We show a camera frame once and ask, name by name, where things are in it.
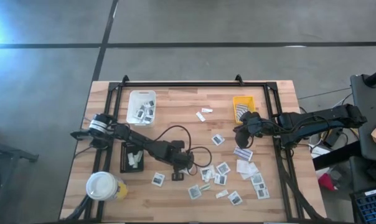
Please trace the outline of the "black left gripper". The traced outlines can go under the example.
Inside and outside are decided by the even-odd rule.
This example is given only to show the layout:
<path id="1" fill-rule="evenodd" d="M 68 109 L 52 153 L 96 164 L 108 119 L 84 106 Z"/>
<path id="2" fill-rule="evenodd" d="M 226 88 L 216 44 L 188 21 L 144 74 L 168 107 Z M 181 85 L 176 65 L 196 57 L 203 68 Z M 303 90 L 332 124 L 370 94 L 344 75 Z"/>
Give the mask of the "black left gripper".
<path id="1" fill-rule="evenodd" d="M 194 154 L 190 150 L 183 151 L 185 146 L 184 141 L 172 141 L 172 166 L 174 172 L 172 174 L 172 181 L 182 181 L 184 180 L 184 174 L 180 173 L 181 170 L 191 169 L 195 166 Z"/>

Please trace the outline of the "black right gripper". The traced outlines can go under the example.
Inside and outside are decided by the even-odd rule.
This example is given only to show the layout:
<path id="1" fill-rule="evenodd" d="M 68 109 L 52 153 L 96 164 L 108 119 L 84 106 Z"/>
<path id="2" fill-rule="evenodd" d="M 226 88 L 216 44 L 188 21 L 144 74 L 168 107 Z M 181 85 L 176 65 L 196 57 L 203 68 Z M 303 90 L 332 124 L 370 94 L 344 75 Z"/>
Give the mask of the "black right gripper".
<path id="1" fill-rule="evenodd" d="M 240 117 L 241 125 L 234 127 L 235 142 L 241 149 L 251 147 L 254 137 L 262 138 L 262 118 L 257 112 L 247 111 Z"/>

